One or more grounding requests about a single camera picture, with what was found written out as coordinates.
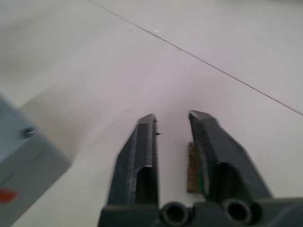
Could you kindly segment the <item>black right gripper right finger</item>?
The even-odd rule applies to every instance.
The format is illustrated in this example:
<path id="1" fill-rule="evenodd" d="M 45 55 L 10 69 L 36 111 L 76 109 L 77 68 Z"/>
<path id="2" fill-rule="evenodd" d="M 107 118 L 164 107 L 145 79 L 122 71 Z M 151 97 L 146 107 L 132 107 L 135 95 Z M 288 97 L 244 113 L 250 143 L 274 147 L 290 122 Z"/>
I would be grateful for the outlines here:
<path id="1" fill-rule="evenodd" d="M 272 197 L 246 150 L 213 116 L 191 110 L 189 120 L 202 194 L 207 200 L 239 199 L 251 203 Z"/>

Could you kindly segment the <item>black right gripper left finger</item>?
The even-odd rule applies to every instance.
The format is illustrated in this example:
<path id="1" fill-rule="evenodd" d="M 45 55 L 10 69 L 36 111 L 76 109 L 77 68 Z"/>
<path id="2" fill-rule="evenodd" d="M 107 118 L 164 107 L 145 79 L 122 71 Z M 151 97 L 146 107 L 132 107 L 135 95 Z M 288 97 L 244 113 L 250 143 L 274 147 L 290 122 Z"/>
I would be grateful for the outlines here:
<path id="1" fill-rule="evenodd" d="M 157 120 L 148 114 L 137 124 L 117 155 L 108 205 L 158 206 Z"/>

